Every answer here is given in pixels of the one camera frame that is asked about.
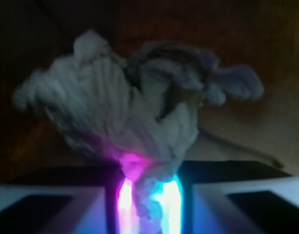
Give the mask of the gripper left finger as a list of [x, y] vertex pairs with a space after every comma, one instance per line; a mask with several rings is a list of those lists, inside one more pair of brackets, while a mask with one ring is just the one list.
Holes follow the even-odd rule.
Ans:
[[0, 234], [134, 234], [119, 166], [53, 167], [0, 183]]

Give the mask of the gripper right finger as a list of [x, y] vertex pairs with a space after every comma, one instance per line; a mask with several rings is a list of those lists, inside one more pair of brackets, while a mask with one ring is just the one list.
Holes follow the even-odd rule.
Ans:
[[169, 234], [299, 234], [299, 176], [257, 161], [186, 161]]

